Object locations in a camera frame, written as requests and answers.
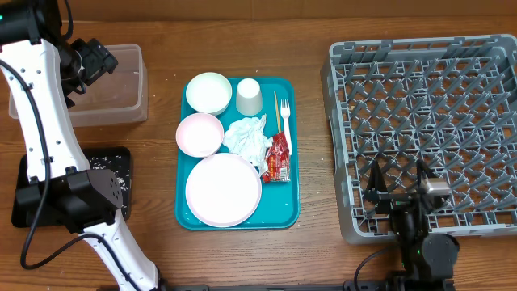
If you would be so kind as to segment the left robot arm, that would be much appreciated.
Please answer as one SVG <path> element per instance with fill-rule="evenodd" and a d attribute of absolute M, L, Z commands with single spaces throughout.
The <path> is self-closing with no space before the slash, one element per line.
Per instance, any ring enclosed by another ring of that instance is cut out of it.
<path fill-rule="evenodd" d="M 161 273 L 124 220 L 118 179 L 92 168 L 75 136 L 69 95 L 84 93 L 118 62 L 97 40 L 74 39 L 73 30 L 54 1 L 1 6 L 1 69 L 27 152 L 27 185 L 15 203 L 29 230 L 58 224 L 88 243 L 120 289 L 163 290 Z"/>

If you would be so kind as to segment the food scraps pile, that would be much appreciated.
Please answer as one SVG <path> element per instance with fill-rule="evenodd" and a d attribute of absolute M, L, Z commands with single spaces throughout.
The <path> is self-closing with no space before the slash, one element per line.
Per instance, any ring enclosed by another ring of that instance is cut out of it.
<path fill-rule="evenodd" d="M 122 211 L 127 214 L 131 201 L 132 170 L 128 155 L 93 156 L 88 158 L 92 169 L 110 169 L 114 172 L 123 197 Z"/>

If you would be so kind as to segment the white bowl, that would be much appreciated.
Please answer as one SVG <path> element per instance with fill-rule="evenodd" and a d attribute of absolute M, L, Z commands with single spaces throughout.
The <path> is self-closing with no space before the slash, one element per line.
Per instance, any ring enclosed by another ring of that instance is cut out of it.
<path fill-rule="evenodd" d="M 196 75 L 186 88 L 186 99 L 197 112 L 220 115 L 228 106 L 233 90 L 222 74 L 206 72 Z"/>

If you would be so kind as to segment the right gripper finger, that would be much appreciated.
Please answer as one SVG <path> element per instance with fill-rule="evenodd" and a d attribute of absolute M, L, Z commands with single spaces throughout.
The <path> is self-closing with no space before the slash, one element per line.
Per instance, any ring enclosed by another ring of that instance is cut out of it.
<path fill-rule="evenodd" d="M 379 163 L 374 160 L 370 166 L 370 175 L 368 179 L 368 185 L 366 187 L 366 193 L 378 191 L 387 192 L 384 176 L 379 167 Z"/>
<path fill-rule="evenodd" d="M 421 188 L 421 183 L 427 178 L 437 178 L 430 167 L 422 160 L 416 162 L 417 166 L 417 188 Z"/>

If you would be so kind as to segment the pink bowl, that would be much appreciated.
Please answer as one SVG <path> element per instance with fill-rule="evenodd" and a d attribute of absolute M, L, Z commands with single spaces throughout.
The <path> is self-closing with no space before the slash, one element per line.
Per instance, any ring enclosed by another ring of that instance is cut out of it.
<path fill-rule="evenodd" d="M 224 137 L 222 123 L 213 115 L 194 113 L 185 117 L 175 133 L 179 149 L 193 158 L 206 158 L 221 147 Z"/>

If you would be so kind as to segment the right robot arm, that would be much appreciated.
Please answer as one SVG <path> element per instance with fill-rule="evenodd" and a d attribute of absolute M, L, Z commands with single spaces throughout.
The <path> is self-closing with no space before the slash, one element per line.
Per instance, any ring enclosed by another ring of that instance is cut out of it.
<path fill-rule="evenodd" d="M 359 286 L 359 272 L 371 259 L 392 249 L 399 249 L 403 269 L 391 272 L 384 282 L 375 282 L 379 290 L 453 290 L 453 269 L 460 244 L 450 234 L 432 234 L 427 215 L 447 202 L 450 187 L 435 175 L 422 160 L 416 162 L 416 189 L 404 194 L 390 194 L 378 162 L 372 162 L 366 188 L 366 200 L 375 211 L 389 216 L 397 243 L 364 259 L 355 271 L 353 284 Z"/>

